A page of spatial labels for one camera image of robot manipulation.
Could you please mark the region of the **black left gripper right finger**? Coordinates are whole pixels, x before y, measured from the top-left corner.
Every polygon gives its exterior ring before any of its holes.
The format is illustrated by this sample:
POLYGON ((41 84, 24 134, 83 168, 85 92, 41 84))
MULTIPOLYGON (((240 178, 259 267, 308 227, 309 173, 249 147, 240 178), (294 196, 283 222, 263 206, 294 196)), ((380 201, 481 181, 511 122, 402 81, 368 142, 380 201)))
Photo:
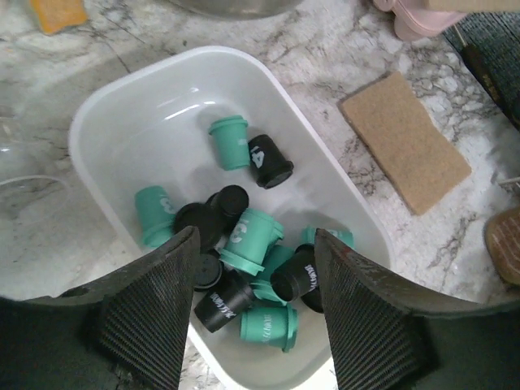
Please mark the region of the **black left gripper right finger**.
POLYGON ((314 256, 341 389, 516 389, 519 304, 416 284, 320 229, 314 256))

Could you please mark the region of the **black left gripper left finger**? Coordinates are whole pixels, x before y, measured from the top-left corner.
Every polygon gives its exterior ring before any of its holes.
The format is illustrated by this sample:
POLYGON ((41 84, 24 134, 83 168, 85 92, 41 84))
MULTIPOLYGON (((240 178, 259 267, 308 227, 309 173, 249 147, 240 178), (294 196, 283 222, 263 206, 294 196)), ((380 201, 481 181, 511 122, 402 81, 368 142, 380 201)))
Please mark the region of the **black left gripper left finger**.
POLYGON ((3 298, 2 388, 178 388, 199 253, 187 227, 58 297, 3 298))

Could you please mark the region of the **black coffee capsule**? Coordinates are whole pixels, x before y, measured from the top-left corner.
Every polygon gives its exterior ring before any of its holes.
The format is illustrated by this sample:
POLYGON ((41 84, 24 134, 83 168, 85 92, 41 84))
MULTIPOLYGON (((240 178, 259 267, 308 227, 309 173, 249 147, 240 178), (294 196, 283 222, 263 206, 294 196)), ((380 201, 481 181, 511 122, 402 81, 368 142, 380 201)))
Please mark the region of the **black coffee capsule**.
POLYGON ((214 333, 257 300, 249 279, 236 270, 225 271, 222 279, 197 303, 194 314, 210 333, 214 333))
POLYGON ((294 302, 301 299, 314 312, 324 312, 314 245, 298 246, 294 255, 273 272, 271 285, 284 301, 294 302))
POLYGON ((232 184, 211 195, 206 204, 219 215, 224 231, 230 232, 249 207, 249 195, 241 186, 232 184))
POLYGON ((186 227, 199 231, 200 249, 203 253, 212 250, 220 241, 224 221, 209 205, 193 202, 183 206, 175 215, 172 231, 178 233, 186 227))
POLYGON ((249 141, 249 155, 253 175, 261 188, 274 188, 293 174, 293 163, 284 157, 267 134, 258 135, 249 141))
POLYGON ((201 263, 195 275, 194 290, 203 292, 213 288, 221 279, 223 264, 219 259, 219 253, 211 251, 200 257, 201 263))

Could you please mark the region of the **brown cardboard square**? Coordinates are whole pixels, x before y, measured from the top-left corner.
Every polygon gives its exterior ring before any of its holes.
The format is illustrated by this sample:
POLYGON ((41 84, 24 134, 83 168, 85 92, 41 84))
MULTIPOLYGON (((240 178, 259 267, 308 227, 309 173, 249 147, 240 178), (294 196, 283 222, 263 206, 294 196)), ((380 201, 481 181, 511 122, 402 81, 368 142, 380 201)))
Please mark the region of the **brown cardboard square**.
POLYGON ((416 215, 471 174, 398 71, 360 88, 341 102, 340 111, 416 215))

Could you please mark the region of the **white rectangular storage basket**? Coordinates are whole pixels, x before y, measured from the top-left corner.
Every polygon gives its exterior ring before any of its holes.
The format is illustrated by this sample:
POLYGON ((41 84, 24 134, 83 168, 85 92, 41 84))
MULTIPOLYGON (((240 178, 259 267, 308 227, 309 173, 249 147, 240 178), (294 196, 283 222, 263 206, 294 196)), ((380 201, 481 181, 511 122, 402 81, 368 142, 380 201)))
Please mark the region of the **white rectangular storage basket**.
POLYGON ((180 208, 237 184, 254 209, 283 225, 283 246, 296 248, 309 226, 348 229, 360 254, 384 267, 394 262, 386 230, 332 152, 273 74, 239 50, 188 50, 99 89, 76 112, 69 148, 85 187, 135 257, 146 251, 137 191, 162 186, 180 208), (263 189, 248 169, 219 165, 208 130, 231 115, 248 121, 250 137, 268 135, 293 163, 286 181, 263 189))

